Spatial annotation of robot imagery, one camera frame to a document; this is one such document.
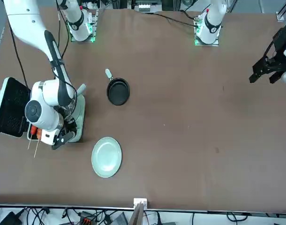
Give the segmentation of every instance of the wire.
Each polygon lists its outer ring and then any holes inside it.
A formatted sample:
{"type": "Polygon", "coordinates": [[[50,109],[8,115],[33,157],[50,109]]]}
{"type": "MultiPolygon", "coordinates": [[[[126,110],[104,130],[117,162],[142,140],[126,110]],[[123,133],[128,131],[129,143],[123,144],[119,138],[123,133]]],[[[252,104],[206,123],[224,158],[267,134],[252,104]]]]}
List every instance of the wire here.
{"type": "Polygon", "coordinates": [[[58,48],[60,47],[60,15],[59,15],[59,4],[58,4],[58,1],[56,1],[57,3],[57,9],[58,9],[58,17],[59,17],[59,32],[58,32],[58,48]]]}
{"type": "Polygon", "coordinates": [[[72,209],[72,210],[79,216],[78,212],[75,209],[72,209]]]}
{"type": "Polygon", "coordinates": [[[166,18],[166,19],[169,19],[169,20],[172,20],[172,21],[175,21],[175,22],[178,22],[178,23],[181,23],[181,24],[184,24],[184,25],[188,25],[188,26],[191,26],[191,27],[196,27],[198,28],[197,25],[193,25],[193,24],[190,24],[190,23],[186,23],[186,22],[182,22],[182,21],[179,21],[179,20],[176,20],[176,19],[173,19],[171,17],[168,17],[168,16],[165,16],[165,15],[161,15],[161,14],[157,14],[157,13],[152,13],[152,15],[159,15],[163,18],[166,18]]]}
{"type": "Polygon", "coordinates": [[[210,6],[211,4],[209,4],[206,8],[203,9],[203,12],[210,6]]]}
{"type": "Polygon", "coordinates": [[[22,75],[23,75],[23,78],[24,78],[24,83],[25,83],[25,86],[29,89],[29,87],[28,87],[28,85],[27,85],[27,82],[26,82],[26,78],[25,78],[23,66],[22,66],[22,63],[21,63],[20,58],[19,58],[19,55],[18,55],[18,51],[17,51],[17,47],[16,47],[16,42],[15,42],[15,38],[14,38],[14,35],[13,35],[13,30],[12,30],[11,25],[10,25],[9,22],[8,22],[8,25],[9,25],[9,27],[10,27],[11,36],[12,36],[12,40],[13,40],[13,45],[14,45],[15,53],[16,53],[16,56],[17,56],[17,59],[18,59],[18,62],[19,62],[19,65],[20,65],[20,68],[21,68],[21,71],[22,71],[22,75]]]}
{"type": "MultiPolygon", "coordinates": [[[[118,212],[118,210],[115,210],[114,212],[110,213],[109,215],[107,215],[107,214],[105,213],[105,217],[106,217],[106,216],[110,217],[112,214],[114,214],[114,213],[116,213],[116,212],[118,212]]],[[[105,221],[105,218],[104,218],[98,225],[101,225],[104,221],[105,221]]]]}
{"type": "Polygon", "coordinates": [[[186,17],[188,17],[191,20],[194,20],[196,18],[196,16],[194,16],[194,17],[189,16],[188,13],[186,13],[186,11],[184,11],[184,10],[180,10],[180,12],[184,13],[186,15],[186,17]]]}
{"type": "Polygon", "coordinates": [[[57,8],[58,8],[58,10],[60,11],[60,15],[61,15],[61,17],[62,17],[62,19],[63,19],[63,21],[64,21],[64,23],[65,23],[65,27],[66,27],[66,31],[67,31],[67,42],[66,42],[64,51],[63,51],[63,53],[62,53],[62,58],[63,58],[63,57],[64,57],[64,54],[65,54],[65,52],[66,52],[66,50],[67,50],[68,44],[69,44],[69,37],[70,37],[70,35],[69,35],[69,30],[68,30],[68,27],[67,27],[67,24],[66,24],[67,20],[64,19],[64,16],[63,16],[62,11],[61,11],[61,9],[60,9],[60,6],[59,6],[59,4],[58,4],[58,0],[56,0],[56,3],[57,3],[57,8]]]}
{"type": "MultiPolygon", "coordinates": [[[[285,32],[285,31],[286,31],[286,25],[282,28],[282,33],[285,32]]],[[[268,45],[266,51],[264,52],[263,57],[265,57],[267,55],[267,53],[270,50],[270,48],[272,47],[273,43],[274,43],[274,41],[272,40],[271,43],[268,45]]]]}
{"type": "Polygon", "coordinates": [[[54,76],[57,77],[60,81],[64,82],[66,85],[69,85],[69,86],[70,86],[71,88],[73,88],[73,90],[75,91],[75,95],[76,95],[76,97],[75,97],[75,105],[74,105],[73,110],[71,111],[70,115],[68,115],[67,117],[65,117],[65,118],[69,118],[69,117],[74,113],[75,108],[76,108],[76,104],[77,104],[77,90],[75,89],[75,87],[74,87],[72,84],[69,84],[69,83],[66,82],[65,80],[60,79],[59,76],[57,76],[54,72],[53,72],[53,74],[54,74],[54,76]]]}
{"type": "Polygon", "coordinates": [[[27,216],[26,216],[26,224],[29,225],[29,214],[30,214],[30,210],[27,212],[27,216]]]}
{"type": "Polygon", "coordinates": [[[45,210],[42,212],[41,219],[40,219],[41,221],[42,221],[44,213],[45,213],[45,210]]]}
{"type": "Polygon", "coordinates": [[[36,208],[33,208],[33,207],[32,207],[32,208],[31,208],[31,211],[36,215],[35,218],[34,218],[34,220],[33,220],[33,222],[32,222],[32,225],[35,224],[35,221],[36,221],[37,218],[39,219],[39,222],[40,222],[39,224],[45,225],[45,224],[42,222],[42,220],[40,219],[40,216],[39,216],[39,213],[42,212],[42,211],[44,211],[44,209],[41,209],[41,210],[38,212],[36,208]]]}
{"type": "Polygon", "coordinates": [[[185,12],[186,12],[189,8],[191,8],[197,1],[198,1],[198,0],[193,0],[192,4],[191,4],[188,8],[185,9],[185,12]]]}
{"type": "Polygon", "coordinates": [[[68,214],[68,209],[65,209],[66,210],[66,214],[67,214],[67,218],[68,218],[68,220],[69,220],[69,223],[70,224],[73,224],[72,222],[71,222],[71,219],[70,219],[70,217],[69,217],[69,214],[68,214]]]}
{"type": "Polygon", "coordinates": [[[192,215],[192,225],[194,223],[194,216],[195,216],[195,213],[193,213],[193,215],[192,215]]]}
{"type": "Polygon", "coordinates": [[[228,219],[229,221],[235,222],[236,225],[238,224],[238,222],[245,221],[245,220],[247,220],[247,218],[248,218],[248,216],[245,216],[245,218],[243,218],[243,219],[237,219],[237,217],[235,216],[235,214],[234,214],[233,212],[227,212],[227,213],[226,213],[226,217],[227,217],[227,219],[228,219]]]}
{"type": "Polygon", "coordinates": [[[146,216],[147,223],[148,223],[148,225],[149,225],[149,220],[148,220],[148,216],[147,216],[147,214],[146,214],[146,211],[144,211],[144,214],[145,214],[145,216],[146,216]]]}

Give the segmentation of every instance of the brown table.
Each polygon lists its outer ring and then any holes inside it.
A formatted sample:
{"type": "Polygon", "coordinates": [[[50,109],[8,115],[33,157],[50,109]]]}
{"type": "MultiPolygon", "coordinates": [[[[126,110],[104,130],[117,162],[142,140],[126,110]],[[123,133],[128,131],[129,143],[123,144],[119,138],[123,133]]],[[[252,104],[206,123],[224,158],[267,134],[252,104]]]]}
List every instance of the brown table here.
{"type": "MultiPolygon", "coordinates": [[[[286,84],[248,82],[282,25],[275,15],[227,14],[220,47],[194,46],[191,27],[156,15],[100,15],[96,42],[69,43],[64,56],[75,87],[88,87],[81,141],[56,151],[41,143],[34,159],[35,142],[27,150],[26,138],[0,134],[0,203],[132,207],[146,197],[158,209],[286,212],[286,84]],[[123,106],[107,100],[107,67],[130,84],[123,106]],[[90,159],[104,136],[123,151],[108,179],[90,159]]],[[[56,9],[42,17],[57,37],[56,9]]],[[[42,52],[17,48],[30,86],[52,79],[42,52]]],[[[7,76],[23,82],[6,26],[0,88],[7,76]]]]}

